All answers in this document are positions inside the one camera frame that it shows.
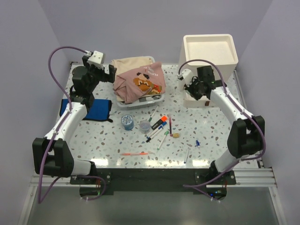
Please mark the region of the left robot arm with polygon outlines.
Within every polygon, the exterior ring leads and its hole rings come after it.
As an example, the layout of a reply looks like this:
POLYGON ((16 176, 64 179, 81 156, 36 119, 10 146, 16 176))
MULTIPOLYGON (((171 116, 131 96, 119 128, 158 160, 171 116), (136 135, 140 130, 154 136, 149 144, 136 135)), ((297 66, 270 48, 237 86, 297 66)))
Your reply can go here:
POLYGON ((104 57, 102 52, 89 52, 82 58, 83 65, 73 69, 73 85, 65 111, 50 132, 33 141, 37 174, 65 178, 80 175, 87 184, 96 181, 97 172, 92 169, 93 163, 75 160, 68 145, 79 123, 93 105, 96 86, 99 82, 114 83, 116 69, 110 65, 109 73, 106 73, 103 67, 104 57))

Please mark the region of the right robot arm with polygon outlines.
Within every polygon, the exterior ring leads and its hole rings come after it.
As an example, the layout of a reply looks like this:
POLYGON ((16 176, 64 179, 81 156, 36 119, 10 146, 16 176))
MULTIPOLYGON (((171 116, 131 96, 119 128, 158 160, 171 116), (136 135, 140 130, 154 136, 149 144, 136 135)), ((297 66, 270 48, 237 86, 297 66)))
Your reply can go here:
POLYGON ((220 184, 225 173, 240 161, 265 151, 265 120, 246 110, 231 94, 223 80, 216 80, 211 66, 197 68, 194 73, 184 69, 180 73, 184 80, 183 89, 195 100, 206 97, 218 106, 228 119, 231 128, 227 139, 227 149, 210 164, 207 180, 220 184))

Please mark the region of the pink printed t-shirt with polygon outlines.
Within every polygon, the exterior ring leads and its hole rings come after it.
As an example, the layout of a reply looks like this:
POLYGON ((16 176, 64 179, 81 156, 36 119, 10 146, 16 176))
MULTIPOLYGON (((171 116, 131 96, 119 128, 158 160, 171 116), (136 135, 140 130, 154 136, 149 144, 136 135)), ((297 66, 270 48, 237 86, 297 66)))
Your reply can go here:
POLYGON ((164 94, 165 89, 166 83, 161 62, 119 74, 113 84, 114 94, 126 104, 133 103, 145 95, 164 94))

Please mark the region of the white laundry basket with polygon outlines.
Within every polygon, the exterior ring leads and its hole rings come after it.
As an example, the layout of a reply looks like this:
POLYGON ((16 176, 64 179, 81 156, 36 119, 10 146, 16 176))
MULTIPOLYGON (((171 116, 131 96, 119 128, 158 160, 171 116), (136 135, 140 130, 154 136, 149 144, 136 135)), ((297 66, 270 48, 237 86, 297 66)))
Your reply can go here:
POLYGON ((145 96, 142 96, 141 98, 139 98, 138 100, 136 100, 133 103, 126 104, 125 101, 123 101, 120 96, 116 95, 117 105, 121 108, 128 109, 128 110, 129 109, 136 109, 136 108, 143 108, 143 107, 153 106, 155 104, 158 104, 158 103, 162 102, 164 100, 164 98, 165 98, 164 94, 161 94, 161 95, 145 95, 145 96))

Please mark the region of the white drawer cabinet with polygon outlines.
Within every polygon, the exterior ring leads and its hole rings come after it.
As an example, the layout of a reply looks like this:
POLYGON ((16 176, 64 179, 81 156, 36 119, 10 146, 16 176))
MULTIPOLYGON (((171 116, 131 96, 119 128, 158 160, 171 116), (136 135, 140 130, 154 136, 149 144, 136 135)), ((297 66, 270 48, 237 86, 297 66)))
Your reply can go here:
MULTIPOLYGON (((223 79, 227 82, 238 62, 234 40, 230 34, 185 35, 183 37, 178 65, 180 72, 190 69, 194 76, 197 76, 197 68, 211 66, 215 79, 223 79)), ((221 106, 225 103, 234 106, 228 99, 228 96, 233 98, 232 94, 229 90, 224 93, 223 87, 221 87, 220 95, 213 96, 216 102, 209 100, 206 96, 195 100, 184 90, 184 85, 179 83, 179 88, 183 95, 183 105, 186 108, 206 107, 204 105, 206 101, 210 102, 209 106, 221 106)))

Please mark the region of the brown small eraser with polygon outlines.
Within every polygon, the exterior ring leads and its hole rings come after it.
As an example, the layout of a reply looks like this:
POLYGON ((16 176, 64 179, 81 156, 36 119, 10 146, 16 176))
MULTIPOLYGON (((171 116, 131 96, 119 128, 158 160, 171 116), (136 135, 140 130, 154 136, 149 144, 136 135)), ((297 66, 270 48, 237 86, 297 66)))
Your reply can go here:
POLYGON ((179 133, 174 133, 172 136, 173 136, 173 138, 179 138, 180 134, 179 133))

